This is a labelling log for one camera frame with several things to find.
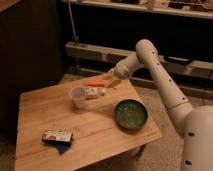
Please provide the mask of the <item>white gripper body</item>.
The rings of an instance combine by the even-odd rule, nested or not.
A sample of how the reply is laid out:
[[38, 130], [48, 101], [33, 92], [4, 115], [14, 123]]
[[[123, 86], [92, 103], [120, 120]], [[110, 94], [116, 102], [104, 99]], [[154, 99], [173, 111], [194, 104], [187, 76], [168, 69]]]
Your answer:
[[121, 60], [119, 61], [114, 68], [115, 76], [119, 79], [128, 79], [132, 76], [132, 72], [127, 67], [126, 63]]

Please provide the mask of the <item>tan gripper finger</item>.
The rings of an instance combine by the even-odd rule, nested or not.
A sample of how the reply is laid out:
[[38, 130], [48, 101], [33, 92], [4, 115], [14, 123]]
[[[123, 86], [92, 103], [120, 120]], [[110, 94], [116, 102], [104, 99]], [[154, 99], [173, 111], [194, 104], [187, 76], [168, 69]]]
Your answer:
[[110, 69], [110, 70], [106, 73], [105, 78], [106, 78], [107, 80], [109, 80], [109, 79], [111, 79], [111, 78], [113, 78], [113, 77], [114, 77], [114, 68]]
[[121, 82], [121, 80], [118, 79], [118, 78], [115, 78], [115, 77], [110, 78], [110, 79], [108, 80], [108, 82], [107, 82], [107, 87], [108, 87], [108, 88], [114, 88], [114, 87], [117, 86], [120, 82]]

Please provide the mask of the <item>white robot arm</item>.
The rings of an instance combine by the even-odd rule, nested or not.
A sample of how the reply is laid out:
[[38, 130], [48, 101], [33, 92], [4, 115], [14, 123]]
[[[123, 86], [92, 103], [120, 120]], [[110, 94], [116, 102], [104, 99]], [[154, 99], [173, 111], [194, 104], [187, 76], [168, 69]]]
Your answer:
[[160, 63], [150, 40], [138, 41], [135, 52], [107, 72], [107, 86], [115, 87], [143, 66], [149, 70], [176, 131], [184, 139], [181, 171], [213, 171], [213, 106], [192, 106]]

